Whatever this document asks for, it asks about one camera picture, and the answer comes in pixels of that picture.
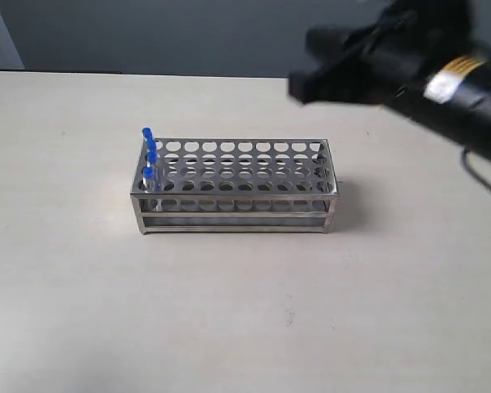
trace stainless steel test tube rack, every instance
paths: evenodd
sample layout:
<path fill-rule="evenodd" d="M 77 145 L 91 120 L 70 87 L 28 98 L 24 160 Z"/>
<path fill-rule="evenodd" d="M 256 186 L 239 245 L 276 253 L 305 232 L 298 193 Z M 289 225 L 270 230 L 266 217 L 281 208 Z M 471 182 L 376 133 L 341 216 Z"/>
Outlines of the stainless steel test tube rack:
<path fill-rule="evenodd" d="M 158 138 L 160 187 L 138 160 L 138 228 L 156 232 L 329 233 L 340 196 L 326 140 Z"/>

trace cable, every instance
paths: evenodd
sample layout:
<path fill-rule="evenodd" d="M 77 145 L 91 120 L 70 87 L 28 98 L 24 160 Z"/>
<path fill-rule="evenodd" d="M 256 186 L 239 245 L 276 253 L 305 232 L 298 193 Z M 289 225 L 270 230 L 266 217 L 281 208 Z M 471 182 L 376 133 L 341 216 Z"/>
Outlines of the cable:
<path fill-rule="evenodd" d="M 489 192 L 491 192 L 491 183 L 488 182 L 485 178 L 483 178 L 476 170 L 471 167 L 471 164 L 469 163 L 469 153 L 471 151 L 468 148 L 465 148 L 462 151 L 462 158 L 461 158 L 461 163 L 462 166 L 464 167 L 464 170 L 474 179 L 476 182 L 480 183 L 482 186 L 484 186 Z"/>

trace white table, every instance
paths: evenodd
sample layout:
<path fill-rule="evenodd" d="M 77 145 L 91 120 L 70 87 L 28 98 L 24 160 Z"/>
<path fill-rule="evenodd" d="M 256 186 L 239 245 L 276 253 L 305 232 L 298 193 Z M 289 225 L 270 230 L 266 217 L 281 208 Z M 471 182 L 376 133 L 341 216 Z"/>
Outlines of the white table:
<path fill-rule="evenodd" d="M 328 138 L 336 232 L 141 235 L 146 125 Z M 459 151 L 281 79 L 0 73 L 0 393 L 491 391 L 491 196 Z"/>

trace gray wall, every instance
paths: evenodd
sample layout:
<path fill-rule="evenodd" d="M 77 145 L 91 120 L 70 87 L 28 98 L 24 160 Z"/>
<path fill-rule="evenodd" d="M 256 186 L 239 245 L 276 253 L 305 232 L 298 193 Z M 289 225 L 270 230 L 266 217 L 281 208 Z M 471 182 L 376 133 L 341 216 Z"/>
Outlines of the gray wall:
<path fill-rule="evenodd" d="M 285 76 L 311 64 L 306 29 L 363 25 L 384 2 L 356 0 L 0 0 L 28 70 Z M 491 43 L 491 0 L 476 1 Z"/>

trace blue cap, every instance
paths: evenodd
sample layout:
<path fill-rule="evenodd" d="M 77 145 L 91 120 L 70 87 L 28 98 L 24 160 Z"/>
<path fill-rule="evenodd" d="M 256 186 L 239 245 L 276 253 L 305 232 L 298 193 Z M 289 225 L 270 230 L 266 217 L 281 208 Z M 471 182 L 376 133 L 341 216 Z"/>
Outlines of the blue cap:
<path fill-rule="evenodd" d="M 156 151 L 149 151 L 147 153 L 147 162 L 150 164 L 156 164 L 156 161 L 158 160 L 158 155 L 156 154 Z"/>
<path fill-rule="evenodd" d="M 155 139 L 147 139 L 147 149 L 149 151 L 156 151 Z"/>
<path fill-rule="evenodd" d="M 155 175 L 155 171 L 151 167 L 147 166 L 146 168 L 144 168 L 143 174 L 144 178 L 153 178 L 153 176 Z"/>
<path fill-rule="evenodd" d="M 149 127 L 142 129 L 142 134 L 144 135 L 145 139 L 153 139 L 153 133 Z"/>

